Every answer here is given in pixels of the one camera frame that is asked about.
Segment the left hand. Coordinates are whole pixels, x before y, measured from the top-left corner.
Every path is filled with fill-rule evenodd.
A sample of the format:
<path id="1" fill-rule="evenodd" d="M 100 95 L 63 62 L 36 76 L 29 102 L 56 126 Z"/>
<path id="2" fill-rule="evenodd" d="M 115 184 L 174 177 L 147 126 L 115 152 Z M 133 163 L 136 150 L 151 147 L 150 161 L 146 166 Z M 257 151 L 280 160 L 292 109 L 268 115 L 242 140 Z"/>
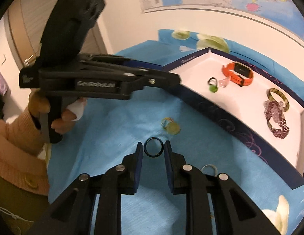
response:
<path id="1" fill-rule="evenodd" d="M 36 129 L 41 129 L 39 118 L 41 115 L 50 112 L 50 103 L 39 90 L 33 89 L 29 95 L 28 110 Z M 76 120 L 76 113 L 67 106 L 63 110 L 61 117 L 51 123 L 51 128 L 63 135 L 74 127 Z"/>

